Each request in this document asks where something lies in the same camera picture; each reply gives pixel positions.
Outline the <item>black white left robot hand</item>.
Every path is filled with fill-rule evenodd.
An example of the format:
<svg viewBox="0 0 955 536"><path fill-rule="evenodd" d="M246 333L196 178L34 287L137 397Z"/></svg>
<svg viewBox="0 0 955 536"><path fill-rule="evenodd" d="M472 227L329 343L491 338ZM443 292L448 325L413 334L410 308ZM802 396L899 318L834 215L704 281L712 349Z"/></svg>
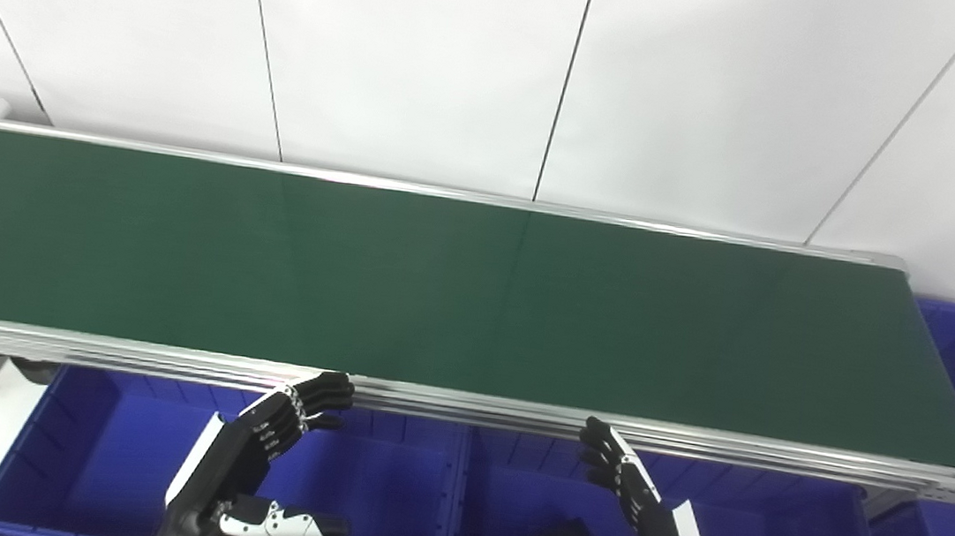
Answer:
<svg viewBox="0 0 955 536"><path fill-rule="evenodd" d="M209 421L165 493L154 536L348 536L345 517L258 495L272 462L307 433L342 425L355 385L347 374L284 381L232 420Z"/></svg>

